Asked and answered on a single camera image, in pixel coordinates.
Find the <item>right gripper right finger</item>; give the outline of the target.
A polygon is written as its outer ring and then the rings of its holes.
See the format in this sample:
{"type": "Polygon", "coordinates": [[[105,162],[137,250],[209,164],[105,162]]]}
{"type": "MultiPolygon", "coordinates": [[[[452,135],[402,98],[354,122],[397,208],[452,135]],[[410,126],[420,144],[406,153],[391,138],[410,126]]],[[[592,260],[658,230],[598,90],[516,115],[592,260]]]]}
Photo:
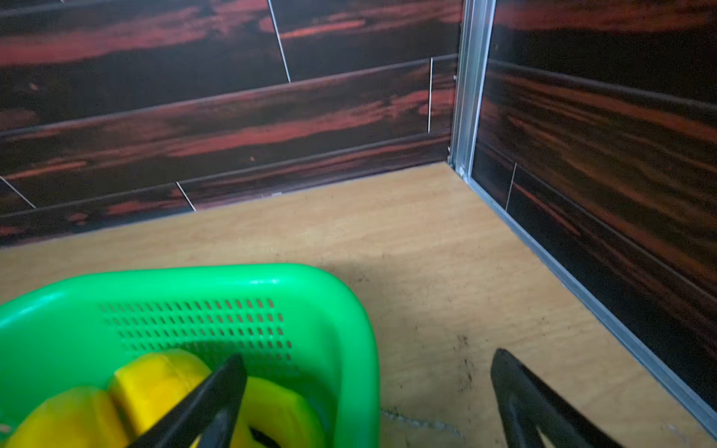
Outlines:
{"type": "Polygon", "coordinates": [[[620,444],[579,413],[508,350],[496,350],[490,377],[507,445],[618,447],[620,444]]]}

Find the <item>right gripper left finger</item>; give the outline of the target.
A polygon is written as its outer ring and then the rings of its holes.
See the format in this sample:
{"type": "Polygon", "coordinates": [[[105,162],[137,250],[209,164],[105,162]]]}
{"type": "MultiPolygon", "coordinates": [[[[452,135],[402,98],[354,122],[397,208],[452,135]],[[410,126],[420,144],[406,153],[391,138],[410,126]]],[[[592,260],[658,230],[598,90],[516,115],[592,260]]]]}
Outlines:
{"type": "Polygon", "coordinates": [[[229,447],[246,391],[244,358],[233,354],[147,432],[129,444],[146,447],[229,447]]]}

